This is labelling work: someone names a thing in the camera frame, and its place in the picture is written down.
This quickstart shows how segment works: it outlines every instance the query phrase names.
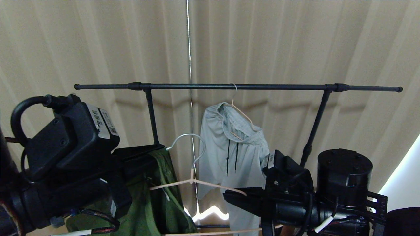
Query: metal hook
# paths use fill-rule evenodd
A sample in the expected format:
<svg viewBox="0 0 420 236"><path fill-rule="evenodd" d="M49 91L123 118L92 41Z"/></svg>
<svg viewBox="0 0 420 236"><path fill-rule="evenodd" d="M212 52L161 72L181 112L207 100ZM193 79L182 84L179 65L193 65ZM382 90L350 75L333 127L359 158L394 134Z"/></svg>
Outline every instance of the metal hook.
<svg viewBox="0 0 420 236"><path fill-rule="evenodd" d="M238 92L238 87L236 87L236 84L234 84L234 83L231 83L231 84L233 84L235 86L235 93L232 96L232 105L233 105L234 104L234 97L235 97L236 93Z"/></svg>
<svg viewBox="0 0 420 236"><path fill-rule="evenodd" d="M178 141L178 139L180 139L180 138L182 138L184 136L187 136L187 135L196 136L197 138L199 138L201 140L201 142L203 142L203 151L201 152L201 154L192 163L192 168L194 168L194 164L198 161L198 159L200 159L204 155L204 152L206 151L206 143L204 142L204 139L200 135L197 135L197 134L183 134L183 135L179 136L178 138L176 138L173 141L172 145L170 147L167 147L166 148L166 151L169 151L170 149L172 149L173 146L175 145L175 143Z"/></svg>

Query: beige curtain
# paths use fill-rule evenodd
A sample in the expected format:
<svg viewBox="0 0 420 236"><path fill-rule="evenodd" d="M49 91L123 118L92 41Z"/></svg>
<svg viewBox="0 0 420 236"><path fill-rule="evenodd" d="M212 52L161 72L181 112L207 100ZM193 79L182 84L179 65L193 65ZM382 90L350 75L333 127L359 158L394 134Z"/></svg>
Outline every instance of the beige curtain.
<svg viewBox="0 0 420 236"><path fill-rule="evenodd" d="M317 155L353 149L374 164L379 191L420 133L420 9L417 1L0 1L0 123L13 136L14 106L31 96L68 95L108 110L119 147L152 143L143 92L81 90L74 84L274 83L403 86L402 93L333 93L307 168ZM191 48L191 74L189 68ZM199 133L207 106L233 91L154 90L157 131L169 145ZM299 160L322 92L239 91L235 104L264 129L271 150ZM28 136L52 119L30 108ZM10 144L18 161L22 149ZM171 152L179 179L191 139ZM193 187L182 185L194 214ZM202 201L223 209L217 198Z"/></svg>

